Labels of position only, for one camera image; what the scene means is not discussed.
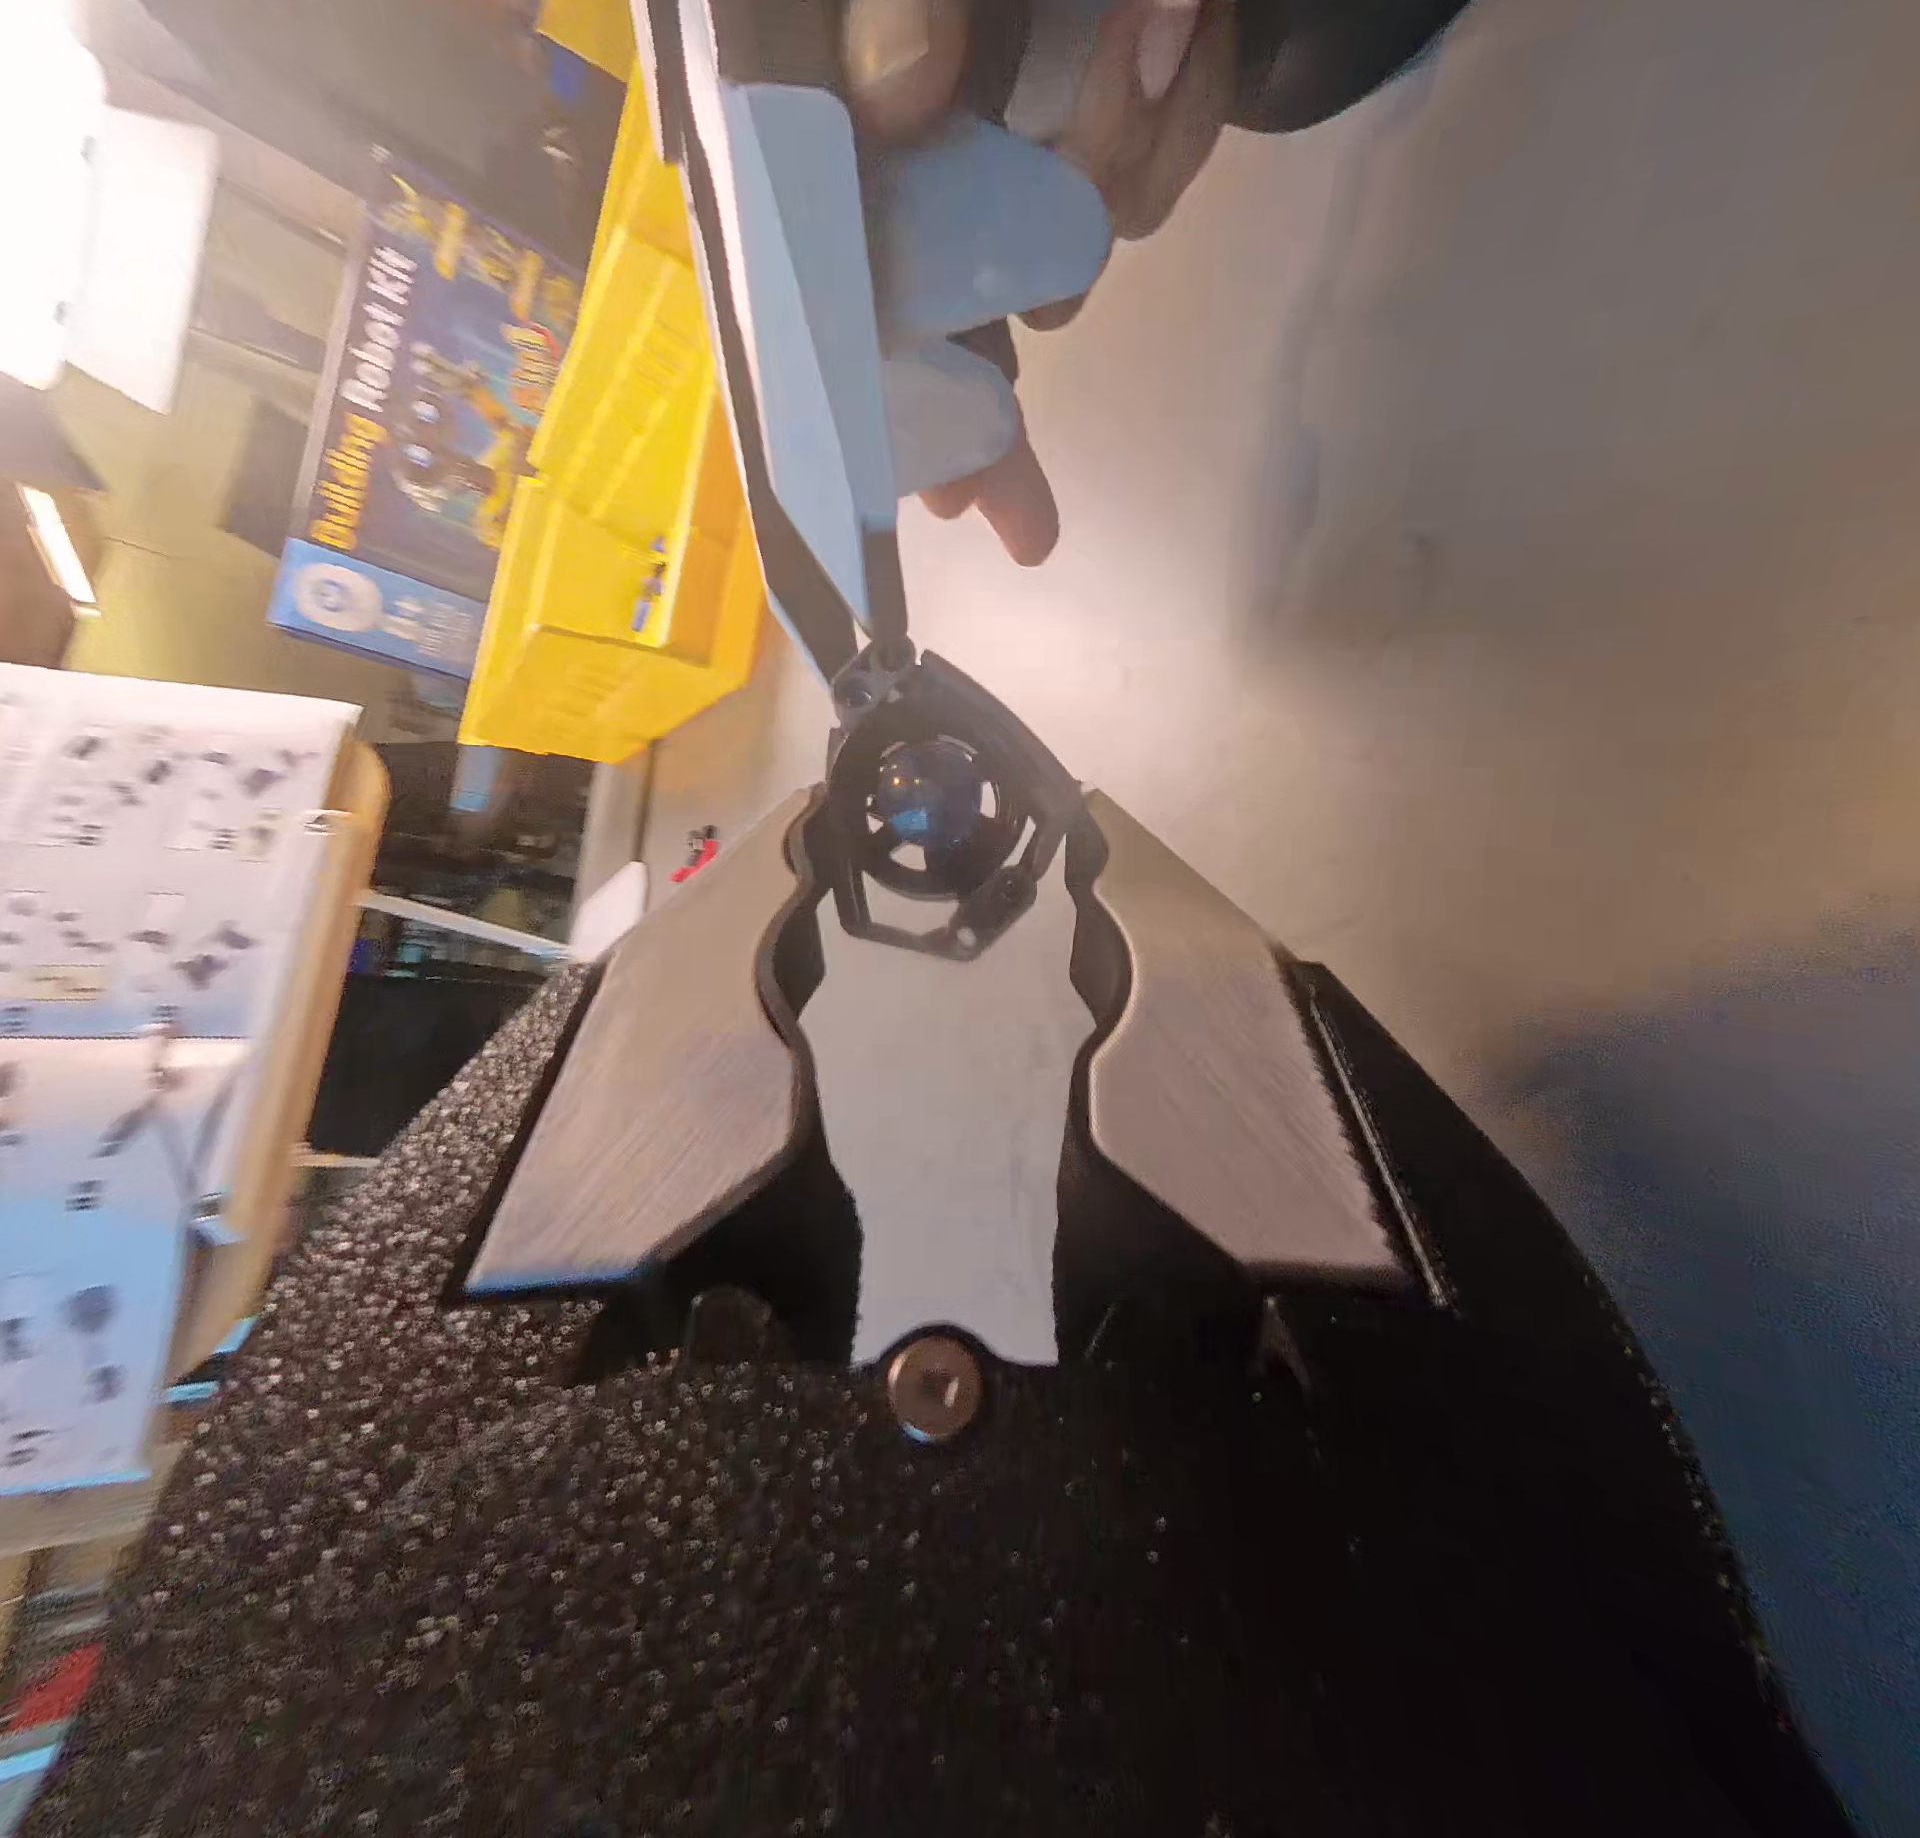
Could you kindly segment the grey toy eye module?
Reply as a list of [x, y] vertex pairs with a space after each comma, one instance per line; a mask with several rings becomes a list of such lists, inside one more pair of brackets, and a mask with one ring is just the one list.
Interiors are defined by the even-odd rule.
[[832, 694], [809, 854], [843, 929], [978, 961], [1082, 825], [1080, 783], [984, 686], [904, 638], [857, 651]]

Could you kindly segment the yellow plastic bin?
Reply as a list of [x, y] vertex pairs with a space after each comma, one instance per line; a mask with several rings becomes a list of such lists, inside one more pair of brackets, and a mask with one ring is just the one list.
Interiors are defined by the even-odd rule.
[[750, 678], [765, 616], [683, 245], [599, 245], [518, 481], [465, 746], [617, 764]]
[[683, 180], [666, 138], [670, 114], [660, 107], [663, 27], [650, 0], [540, 0], [535, 27], [584, 143], [594, 258], [630, 241], [691, 268]]

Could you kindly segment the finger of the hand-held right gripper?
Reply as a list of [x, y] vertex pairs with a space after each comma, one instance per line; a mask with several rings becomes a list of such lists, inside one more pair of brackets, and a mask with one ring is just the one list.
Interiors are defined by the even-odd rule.
[[827, 91], [719, 85], [732, 268], [771, 500], [871, 643], [909, 638], [856, 138]]
[[765, 465], [750, 347], [739, 324], [723, 202], [691, 107], [688, 63], [677, 0], [627, 0], [660, 159], [680, 174], [691, 221], [691, 256], [708, 312], [719, 388], [734, 431], [736, 458], [756, 538], [765, 595], [793, 648], [822, 683], [832, 683], [861, 651], [847, 602], [830, 583], [800, 530], [778, 503]]

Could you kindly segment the grey desk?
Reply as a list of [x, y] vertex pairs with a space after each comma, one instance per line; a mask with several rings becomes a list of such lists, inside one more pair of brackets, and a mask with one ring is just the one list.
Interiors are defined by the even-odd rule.
[[1327, 961], [1600, 1268], [1917, 1834], [1917, 0], [1476, 0], [1021, 343], [927, 648]]

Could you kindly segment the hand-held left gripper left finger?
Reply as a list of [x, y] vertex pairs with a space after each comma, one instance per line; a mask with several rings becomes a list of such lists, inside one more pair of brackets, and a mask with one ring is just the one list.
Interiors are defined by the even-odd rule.
[[459, 1274], [479, 1300], [664, 1274], [819, 1125], [801, 1016], [826, 982], [809, 831], [787, 794], [600, 959]]

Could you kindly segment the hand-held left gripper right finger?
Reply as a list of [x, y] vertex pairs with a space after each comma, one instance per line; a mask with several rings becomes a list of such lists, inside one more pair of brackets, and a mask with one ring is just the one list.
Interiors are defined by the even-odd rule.
[[1408, 1292], [1415, 1251], [1260, 922], [1102, 790], [1066, 884], [1095, 1159], [1249, 1277]]

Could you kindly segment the white instruction booklet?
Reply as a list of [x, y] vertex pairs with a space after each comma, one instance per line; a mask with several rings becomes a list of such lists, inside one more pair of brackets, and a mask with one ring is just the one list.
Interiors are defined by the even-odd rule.
[[361, 708], [2, 670], [2, 1492], [149, 1477]]

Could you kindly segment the blue robot kit box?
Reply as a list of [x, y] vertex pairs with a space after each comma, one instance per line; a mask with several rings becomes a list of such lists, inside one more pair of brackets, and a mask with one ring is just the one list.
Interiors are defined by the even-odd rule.
[[273, 628], [472, 679], [585, 292], [553, 251], [375, 146], [271, 597]]

